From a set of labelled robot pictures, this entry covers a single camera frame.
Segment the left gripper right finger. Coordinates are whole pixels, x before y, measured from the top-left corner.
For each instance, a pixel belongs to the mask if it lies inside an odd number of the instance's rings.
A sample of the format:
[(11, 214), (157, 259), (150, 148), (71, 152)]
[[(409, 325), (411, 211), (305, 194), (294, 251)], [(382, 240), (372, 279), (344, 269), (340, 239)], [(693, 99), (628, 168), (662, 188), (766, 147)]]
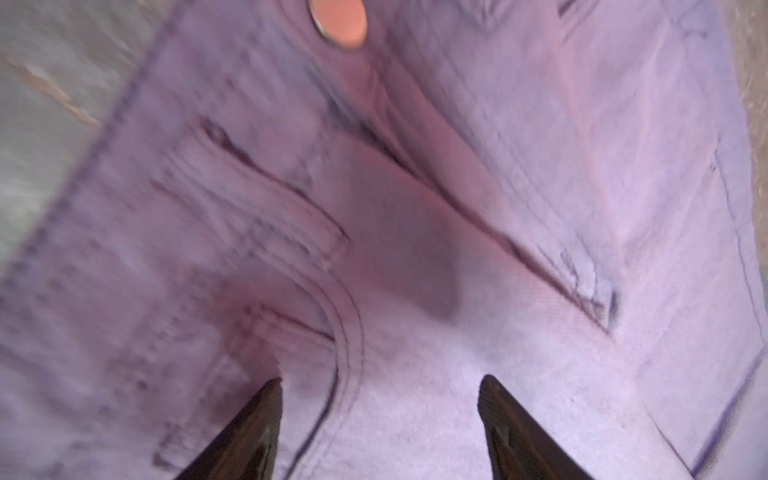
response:
[(477, 408), (495, 480), (591, 478), (496, 377), (483, 377)]

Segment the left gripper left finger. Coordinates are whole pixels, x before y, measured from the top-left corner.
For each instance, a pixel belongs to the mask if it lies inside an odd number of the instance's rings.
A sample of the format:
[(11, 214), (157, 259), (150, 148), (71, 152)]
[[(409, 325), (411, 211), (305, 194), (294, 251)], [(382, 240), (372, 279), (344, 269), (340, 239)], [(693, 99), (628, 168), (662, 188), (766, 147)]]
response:
[(281, 380), (273, 378), (261, 387), (177, 479), (270, 479), (275, 466), (282, 415)]

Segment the purple trousers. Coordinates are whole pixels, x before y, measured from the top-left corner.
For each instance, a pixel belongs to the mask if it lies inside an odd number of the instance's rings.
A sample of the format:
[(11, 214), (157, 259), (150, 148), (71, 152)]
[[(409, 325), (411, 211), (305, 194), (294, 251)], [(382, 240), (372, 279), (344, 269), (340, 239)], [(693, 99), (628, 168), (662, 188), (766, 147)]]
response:
[(763, 479), (716, 1), (182, 1), (1, 284), (1, 475), (488, 479), (494, 376), (596, 479)]

